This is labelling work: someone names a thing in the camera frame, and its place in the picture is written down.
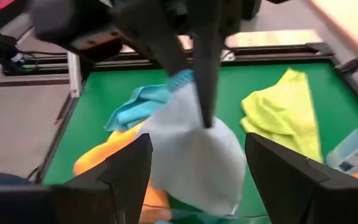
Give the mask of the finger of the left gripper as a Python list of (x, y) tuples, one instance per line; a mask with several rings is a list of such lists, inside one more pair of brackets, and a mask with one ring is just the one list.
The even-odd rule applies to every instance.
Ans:
[(224, 39), (215, 30), (196, 30), (193, 37), (193, 71), (205, 128), (213, 125), (218, 72)]
[(129, 45), (137, 53), (159, 64), (170, 77), (188, 68), (183, 46), (170, 30), (133, 30), (128, 34), (128, 39)]

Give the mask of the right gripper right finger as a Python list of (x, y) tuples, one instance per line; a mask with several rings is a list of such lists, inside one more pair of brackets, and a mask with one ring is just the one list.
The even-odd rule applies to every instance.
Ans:
[(357, 178), (256, 133), (245, 153), (272, 224), (358, 224)]

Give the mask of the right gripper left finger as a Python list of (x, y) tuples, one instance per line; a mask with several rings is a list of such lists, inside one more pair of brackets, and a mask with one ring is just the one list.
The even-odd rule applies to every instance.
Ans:
[(142, 134), (64, 184), (0, 185), (0, 224), (138, 224), (152, 151)]

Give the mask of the teal microfiber towel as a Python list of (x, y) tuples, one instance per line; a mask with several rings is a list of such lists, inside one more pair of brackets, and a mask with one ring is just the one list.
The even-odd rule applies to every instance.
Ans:
[(131, 97), (112, 112), (105, 130), (124, 132), (133, 128), (165, 105), (173, 97), (174, 91), (193, 80), (193, 70), (185, 69), (176, 73), (166, 84), (136, 88)]

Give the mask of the green microfiber towel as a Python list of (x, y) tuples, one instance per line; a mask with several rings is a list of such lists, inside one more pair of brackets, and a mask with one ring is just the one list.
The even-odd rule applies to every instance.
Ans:
[(290, 68), (279, 81), (253, 91), (241, 101), (240, 120), (247, 133), (257, 133), (317, 162), (323, 162), (313, 98), (304, 72)]

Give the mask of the grey microfiber towel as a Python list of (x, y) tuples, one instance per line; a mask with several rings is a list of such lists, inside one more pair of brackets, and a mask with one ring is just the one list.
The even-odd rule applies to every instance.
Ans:
[(212, 215), (235, 213), (242, 198), (244, 151), (220, 119), (204, 128), (194, 84), (174, 90), (139, 133), (152, 141), (154, 188)]

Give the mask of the green table mat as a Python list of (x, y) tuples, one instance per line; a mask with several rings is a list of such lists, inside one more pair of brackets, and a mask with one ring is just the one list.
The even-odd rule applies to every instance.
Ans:
[[(327, 154), (358, 127), (358, 98), (328, 63), (294, 63), (291, 68), (308, 76), (321, 151)], [(241, 100), (253, 91), (276, 84), (286, 70), (286, 65), (220, 69), (215, 114), (232, 129), (239, 142), (244, 142), (245, 138), (239, 123), (244, 115)], [(44, 183), (61, 184), (71, 179), (75, 161), (107, 139), (104, 127), (111, 113), (130, 98), (134, 89), (162, 84), (166, 79), (162, 70), (92, 73), (45, 173)], [(174, 224), (270, 224), (251, 176), (244, 180), (243, 199), (234, 219), (198, 214), (193, 207), (174, 198), (169, 202), (175, 209)]]

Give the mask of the white aluminium bracket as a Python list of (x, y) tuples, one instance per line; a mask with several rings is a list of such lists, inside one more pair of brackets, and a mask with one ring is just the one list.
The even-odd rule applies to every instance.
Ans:
[(70, 81), (70, 95), (79, 98), (81, 93), (81, 67), (80, 58), (77, 54), (67, 52), (68, 76)]

